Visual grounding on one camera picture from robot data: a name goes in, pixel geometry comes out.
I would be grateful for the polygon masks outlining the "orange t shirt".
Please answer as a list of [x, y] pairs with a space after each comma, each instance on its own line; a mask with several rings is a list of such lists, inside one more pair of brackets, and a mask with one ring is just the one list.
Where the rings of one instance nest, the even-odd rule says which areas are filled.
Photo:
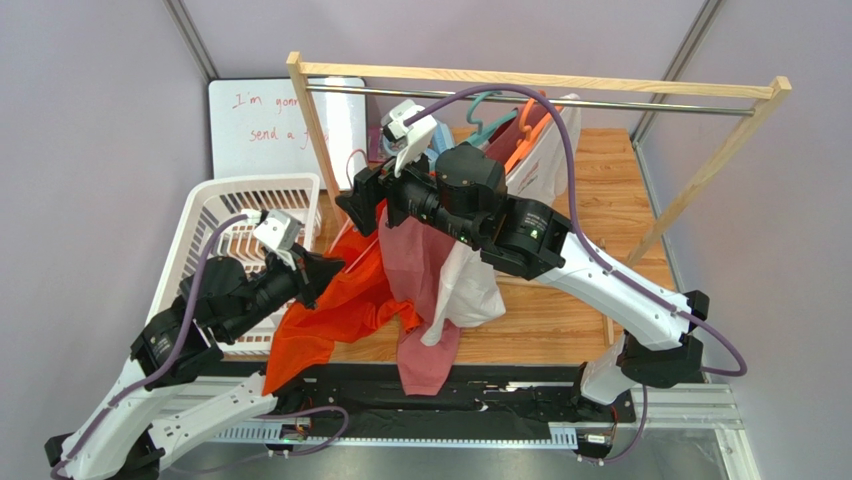
[[384, 270], [378, 234], [348, 227], [326, 250], [345, 261], [314, 309], [287, 308], [272, 339], [263, 387], [271, 394], [308, 367], [329, 362], [335, 346], [368, 337], [398, 317], [408, 333], [422, 323], [410, 300], [397, 301]]

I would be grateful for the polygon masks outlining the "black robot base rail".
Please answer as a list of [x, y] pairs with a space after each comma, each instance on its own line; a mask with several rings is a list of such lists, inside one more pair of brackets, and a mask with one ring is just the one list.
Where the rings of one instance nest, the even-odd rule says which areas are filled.
[[532, 448], [613, 457], [653, 430], [736, 431], [728, 387], [698, 377], [669, 389], [635, 387], [610, 406], [577, 412], [573, 366], [461, 365], [433, 396], [404, 393], [391, 364], [314, 366], [277, 394], [269, 419], [220, 442], [267, 446]]

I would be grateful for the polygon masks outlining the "pink t shirt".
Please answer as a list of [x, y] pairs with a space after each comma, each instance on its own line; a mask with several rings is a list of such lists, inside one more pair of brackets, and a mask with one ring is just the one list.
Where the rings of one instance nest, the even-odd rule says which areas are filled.
[[397, 301], [410, 300], [422, 318], [420, 326], [402, 333], [397, 367], [408, 396], [435, 396], [444, 385], [457, 356], [463, 329], [443, 337], [433, 347], [420, 342], [432, 324], [441, 267], [457, 241], [408, 218], [401, 226], [379, 229], [379, 244], [390, 289]]

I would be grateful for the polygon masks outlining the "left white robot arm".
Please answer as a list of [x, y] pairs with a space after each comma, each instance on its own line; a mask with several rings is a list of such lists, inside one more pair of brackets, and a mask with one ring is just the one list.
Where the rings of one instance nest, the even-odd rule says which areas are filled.
[[184, 279], [171, 306], [153, 316], [130, 347], [115, 385], [76, 432], [50, 438], [45, 452], [54, 479], [156, 479], [196, 446], [279, 400], [263, 391], [258, 371], [232, 390], [183, 412], [161, 410], [224, 357], [232, 345], [286, 303], [317, 300], [343, 260], [304, 249], [291, 269], [270, 254], [249, 275], [232, 257], [211, 257]]

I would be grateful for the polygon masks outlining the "pink wire hanger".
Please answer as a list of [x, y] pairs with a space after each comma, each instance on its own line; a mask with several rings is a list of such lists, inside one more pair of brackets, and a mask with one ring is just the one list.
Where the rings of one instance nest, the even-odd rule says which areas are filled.
[[386, 206], [385, 193], [379, 185], [381, 174], [380, 167], [361, 168], [348, 178], [350, 189], [334, 198], [334, 206], [345, 219], [327, 253], [344, 262], [343, 272], [355, 269], [378, 243], [380, 219]]

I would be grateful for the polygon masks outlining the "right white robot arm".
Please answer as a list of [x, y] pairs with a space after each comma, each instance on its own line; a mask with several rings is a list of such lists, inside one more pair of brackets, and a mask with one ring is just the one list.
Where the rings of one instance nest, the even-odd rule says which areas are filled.
[[703, 344], [691, 314], [704, 316], [701, 292], [667, 290], [590, 243], [549, 205], [508, 193], [504, 166], [467, 143], [399, 168], [395, 160], [364, 168], [335, 202], [364, 235], [378, 228], [378, 209], [394, 228], [415, 219], [467, 245], [495, 270], [566, 292], [616, 321], [624, 334], [584, 364], [575, 400], [612, 404], [644, 385], [671, 388], [702, 368]]

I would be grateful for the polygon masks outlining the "teal plastic hanger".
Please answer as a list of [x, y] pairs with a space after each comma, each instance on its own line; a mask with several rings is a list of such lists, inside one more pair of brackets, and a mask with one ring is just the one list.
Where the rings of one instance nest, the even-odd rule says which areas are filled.
[[498, 131], [504, 125], [510, 124], [518, 116], [517, 108], [510, 110], [508, 113], [505, 113], [490, 123], [486, 123], [482, 118], [478, 118], [476, 116], [476, 110], [481, 103], [485, 100], [496, 98], [502, 94], [503, 92], [500, 90], [490, 90], [478, 94], [473, 99], [466, 112], [466, 121], [469, 125], [474, 126], [475, 129], [463, 140], [464, 143], [468, 143], [474, 147], [487, 147], [492, 143], [492, 138], [498, 133]]

